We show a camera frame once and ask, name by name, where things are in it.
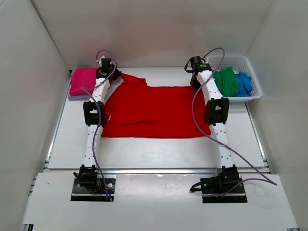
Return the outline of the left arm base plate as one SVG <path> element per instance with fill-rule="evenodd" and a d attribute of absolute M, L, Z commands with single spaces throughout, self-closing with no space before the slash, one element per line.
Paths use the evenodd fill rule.
<path fill-rule="evenodd" d="M 105 176 L 107 190 L 105 190 L 101 176 L 97 178 L 97 182 L 97 186 L 84 187 L 75 178 L 71 191 L 71 201 L 113 202 L 115 199 L 116 175 L 107 174 Z"/>

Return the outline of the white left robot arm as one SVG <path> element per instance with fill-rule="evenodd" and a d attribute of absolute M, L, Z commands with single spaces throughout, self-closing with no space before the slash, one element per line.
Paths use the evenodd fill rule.
<path fill-rule="evenodd" d="M 100 136 L 106 124 L 104 118 L 103 100 L 110 87 L 113 78 L 117 78 L 121 73 L 117 72 L 117 62 L 115 59 L 101 56 L 97 59 L 99 68 L 95 72 L 94 87 L 82 87 L 81 89 L 90 97 L 83 103 L 85 124 L 87 126 L 87 144 L 83 162 L 76 176 L 78 184 L 89 193 L 96 193 L 102 188 L 107 188 L 104 176 L 99 176 L 102 172 L 96 152 L 99 149 Z"/>

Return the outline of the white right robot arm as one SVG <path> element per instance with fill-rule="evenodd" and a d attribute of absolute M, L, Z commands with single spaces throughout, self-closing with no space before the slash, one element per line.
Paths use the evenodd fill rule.
<path fill-rule="evenodd" d="M 239 182 L 239 173 L 230 150 L 227 148 L 226 122 L 229 112 L 229 99 L 219 92 L 211 75 L 210 64 L 205 59 L 195 56 L 189 59 L 184 67 L 187 73 L 192 74 L 191 86 L 199 88 L 207 101 L 204 112 L 204 121 L 218 141 L 218 173 L 216 176 L 203 181 L 204 189 L 215 189 L 217 192 L 228 192 Z"/>

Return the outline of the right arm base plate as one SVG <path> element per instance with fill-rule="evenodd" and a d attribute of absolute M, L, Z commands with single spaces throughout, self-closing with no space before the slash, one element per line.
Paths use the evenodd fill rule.
<path fill-rule="evenodd" d="M 247 203 L 246 192 L 243 179 L 223 184 L 216 177 L 200 178 L 200 181 L 194 184 L 190 193 L 201 192 L 203 204 L 231 204 L 231 203 Z"/>

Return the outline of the red t-shirt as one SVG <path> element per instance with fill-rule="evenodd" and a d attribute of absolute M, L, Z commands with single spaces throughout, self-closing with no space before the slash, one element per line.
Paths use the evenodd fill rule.
<path fill-rule="evenodd" d="M 210 135 L 205 99 L 191 86 L 148 86 L 144 78 L 122 74 L 123 82 L 104 107 L 102 136 L 186 139 Z"/>

